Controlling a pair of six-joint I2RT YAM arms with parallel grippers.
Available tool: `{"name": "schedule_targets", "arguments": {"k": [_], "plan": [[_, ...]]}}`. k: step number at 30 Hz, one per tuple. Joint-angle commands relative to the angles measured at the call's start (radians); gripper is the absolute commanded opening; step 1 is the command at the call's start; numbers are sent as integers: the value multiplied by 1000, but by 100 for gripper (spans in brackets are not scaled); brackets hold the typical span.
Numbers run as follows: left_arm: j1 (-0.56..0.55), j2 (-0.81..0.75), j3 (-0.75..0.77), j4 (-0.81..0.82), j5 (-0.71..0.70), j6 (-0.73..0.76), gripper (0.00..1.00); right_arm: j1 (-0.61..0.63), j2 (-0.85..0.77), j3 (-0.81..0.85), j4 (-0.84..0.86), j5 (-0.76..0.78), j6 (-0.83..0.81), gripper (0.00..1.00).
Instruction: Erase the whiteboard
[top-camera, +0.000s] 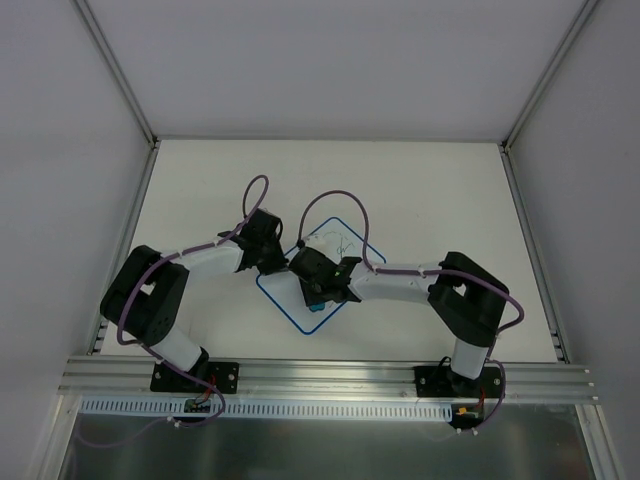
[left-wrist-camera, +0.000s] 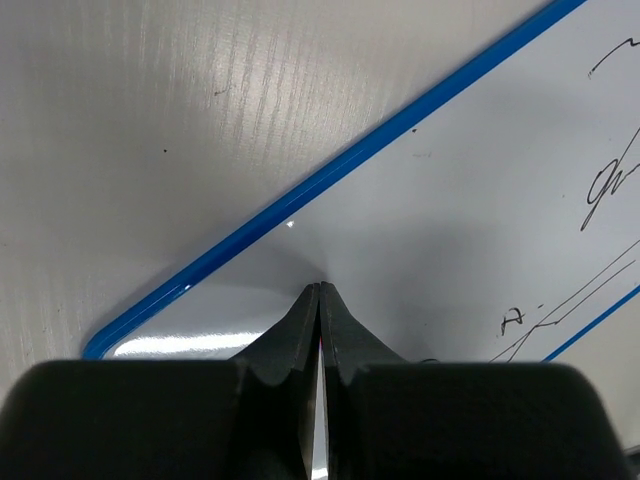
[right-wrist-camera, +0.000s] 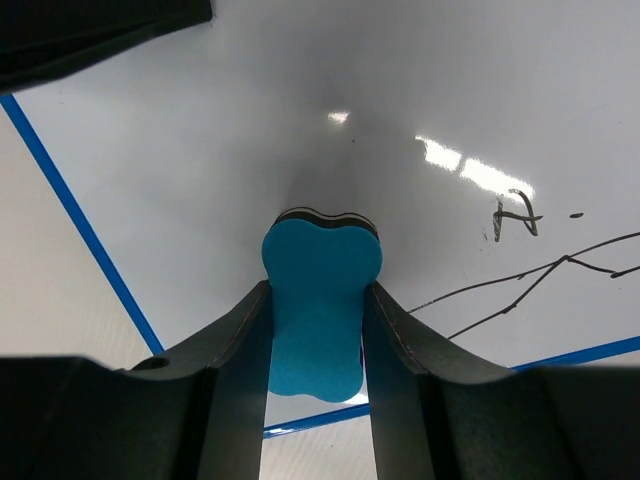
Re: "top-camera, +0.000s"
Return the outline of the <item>blue-framed small whiteboard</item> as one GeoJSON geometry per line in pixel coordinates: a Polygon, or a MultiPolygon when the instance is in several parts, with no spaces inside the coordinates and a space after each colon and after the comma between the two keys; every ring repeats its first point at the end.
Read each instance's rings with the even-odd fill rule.
{"type": "MultiPolygon", "coordinates": [[[[363,237],[339,217],[329,217],[312,230],[310,235],[323,236],[327,240],[328,247],[322,252],[335,263],[344,256],[362,256],[363,237]]],[[[346,302],[327,302],[324,311],[311,312],[305,305],[298,278],[289,271],[271,275],[258,274],[256,285],[296,330],[305,336],[313,335],[347,305],[346,302]]]]}

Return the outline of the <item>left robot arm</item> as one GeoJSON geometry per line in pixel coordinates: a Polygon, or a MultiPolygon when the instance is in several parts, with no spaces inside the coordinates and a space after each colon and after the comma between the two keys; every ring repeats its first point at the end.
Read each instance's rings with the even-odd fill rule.
{"type": "Polygon", "coordinates": [[[269,275],[286,269],[280,243],[282,221],[262,209],[236,234],[223,232],[211,248],[162,254],[134,248],[104,294],[99,312],[119,332],[161,358],[154,367],[155,392],[201,393],[220,380],[222,370],[177,325],[187,287],[212,278],[257,269],[269,275]]]}

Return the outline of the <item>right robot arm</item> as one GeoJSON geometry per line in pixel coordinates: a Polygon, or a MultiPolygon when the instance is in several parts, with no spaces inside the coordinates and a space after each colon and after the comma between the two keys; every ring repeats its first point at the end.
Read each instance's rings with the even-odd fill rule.
{"type": "Polygon", "coordinates": [[[480,393],[482,370],[495,345],[508,288],[459,252],[450,252],[435,269],[391,266],[360,257],[334,262],[319,250],[301,248],[289,262],[308,306],[393,300],[425,304],[455,337],[449,367],[436,377],[458,397],[480,393]]]}

